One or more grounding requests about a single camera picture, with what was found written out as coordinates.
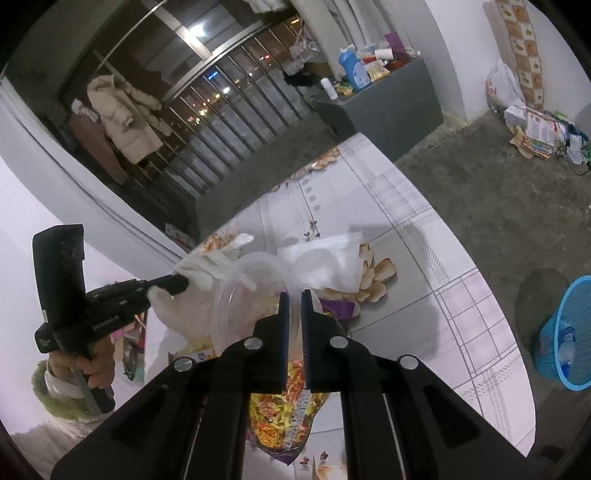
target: blue trash can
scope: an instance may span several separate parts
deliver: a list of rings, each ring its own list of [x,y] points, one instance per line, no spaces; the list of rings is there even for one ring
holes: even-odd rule
[[[560,333],[567,327],[574,329],[575,354],[568,378],[558,360]],[[535,367],[543,377],[561,381],[573,391],[591,385],[591,275],[573,282],[564,294],[558,310],[544,325],[534,352]]]

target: round metal bolt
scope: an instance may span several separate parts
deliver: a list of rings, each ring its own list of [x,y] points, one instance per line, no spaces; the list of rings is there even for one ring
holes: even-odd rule
[[[349,341],[345,337],[339,335],[332,337],[330,339],[330,344],[334,348],[345,348],[349,344]]]
[[[400,365],[407,370],[414,370],[418,367],[418,360],[417,357],[412,355],[404,355],[400,359]]]
[[[177,372],[188,372],[193,368],[193,360],[188,356],[182,356],[181,358],[177,358],[173,365]]]
[[[244,346],[249,350],[258,350],[262,347],[262,340],[256,337],[249,337],[244,340]]]

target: beige coat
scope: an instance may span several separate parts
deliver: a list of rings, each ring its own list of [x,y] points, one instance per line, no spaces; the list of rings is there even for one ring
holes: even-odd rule
[[[89,83],[87,92],[107,134],[134,165],[163,145],[150,125],[166,136],[172,133],[170,127],[151,112],[162,108],[160,102],[128,82],[115,79],[113,75],[101,75]]]

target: table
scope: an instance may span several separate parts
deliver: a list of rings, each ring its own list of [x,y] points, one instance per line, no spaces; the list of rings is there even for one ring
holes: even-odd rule
[[[331,100],[322,90],[311,104],[339,140],[363,133],[391,161],[443,123],[433,82],[420,57],[350,96]]]
[[[474,262],[428,201],[366,137],[341,143],[325,171],[286,182],[226,226],[255,240],[247,252],[305,241],[310,221],[322,237],[362,232],[376,259],[390,257],[397,277],[376,304],[362,304],[352,337],[375,355],[419,357],[523,455],[535,438],[535,408],[511,328]],[[167,352],[186,341],[153,315],[147,339],[147,378],[167,365]],[[301,456],[329,463],[345,458],[338,394],[314,419]],[[309,469],[285,466],[260,450],[245,452],[243,479],[308,480]]]

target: white tablecloth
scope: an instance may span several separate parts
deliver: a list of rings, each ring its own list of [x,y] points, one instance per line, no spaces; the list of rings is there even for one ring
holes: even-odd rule
[[[523,455],[534,443],[535,409],[515,338],[474,262],[413,184],[367,138],[340,145],[341,158],[325,171],[288,181],[243,210],[225,227],[251,233],[247,252],[306,240],[310,221],[323,238],[362,232],[376,260],[390,257],[397,277],[376,304],[362,304],[352,336],[375,355],[419,357]],[[166,353],[186,342],[152,315],[147,378],[167,365]],[[301,456],[329,454],[344,461],[337,394],[320,410]],[[247,450],[243,479],[304,480],[309,468],[285,466]]]

